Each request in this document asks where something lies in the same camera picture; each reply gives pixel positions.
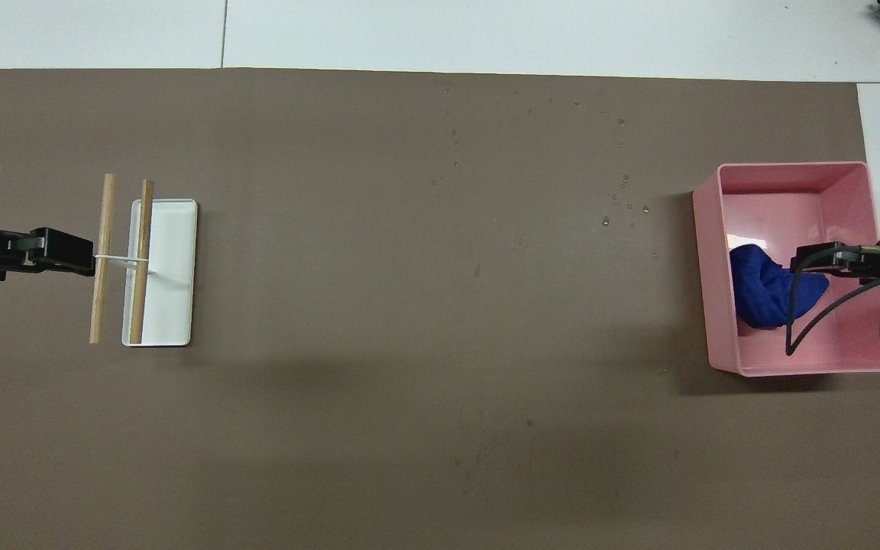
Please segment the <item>blue cloth towel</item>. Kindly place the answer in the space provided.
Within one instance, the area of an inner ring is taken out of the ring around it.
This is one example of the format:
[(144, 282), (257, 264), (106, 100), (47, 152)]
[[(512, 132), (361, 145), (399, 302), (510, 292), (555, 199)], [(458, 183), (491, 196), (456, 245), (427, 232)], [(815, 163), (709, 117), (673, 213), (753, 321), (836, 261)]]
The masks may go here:
[(730, 272), (736, 313), (751, 328), (778, 328), (793, 318), (810, 312), (829, 289), (829, 280), (820, 273), (803, 274), (793, 296), (794, 274), (777, 264), (755, 244), (744, 244), (730, 251)]

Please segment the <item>white towel rack base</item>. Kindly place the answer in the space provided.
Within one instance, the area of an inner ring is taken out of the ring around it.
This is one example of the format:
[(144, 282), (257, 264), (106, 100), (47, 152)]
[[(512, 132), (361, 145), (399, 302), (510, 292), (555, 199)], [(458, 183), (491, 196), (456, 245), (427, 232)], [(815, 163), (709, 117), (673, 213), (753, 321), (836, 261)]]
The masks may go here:
[(198, 218), (193, 199), (153, 200), (142, 338), (130, 340), (135, 269), (129, 267), (121, 332), (125, 347), (185, 347), (191, 342)]

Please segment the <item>pink plastic bin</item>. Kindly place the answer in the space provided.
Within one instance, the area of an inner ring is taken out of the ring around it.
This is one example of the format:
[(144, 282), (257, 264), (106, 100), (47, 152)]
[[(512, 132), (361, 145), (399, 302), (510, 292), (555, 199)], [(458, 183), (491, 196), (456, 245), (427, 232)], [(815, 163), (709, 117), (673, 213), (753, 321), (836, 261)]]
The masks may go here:
[(755, 244), (787, 266), (800, 246), (875, 244), (869, 168), (840, 163), (724, 164), (692, 195), (707, 351), (713, 368), (747, 378), (880, 372), (880, 288), (817, 324), (793, 355), (782, 328), (736, 313), (730, 251)]

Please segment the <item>brown table mat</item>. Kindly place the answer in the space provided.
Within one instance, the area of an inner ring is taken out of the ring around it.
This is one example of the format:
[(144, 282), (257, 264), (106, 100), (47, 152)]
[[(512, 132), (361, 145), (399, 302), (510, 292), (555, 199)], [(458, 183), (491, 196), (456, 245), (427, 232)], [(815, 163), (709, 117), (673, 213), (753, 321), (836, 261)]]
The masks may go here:
[(880, 373), (707, 359), (691, 195), (845, 83), (0, 70), (0, 226), (199, 203), (192, 341), (0, 282), (0, 550), (880, 550)]

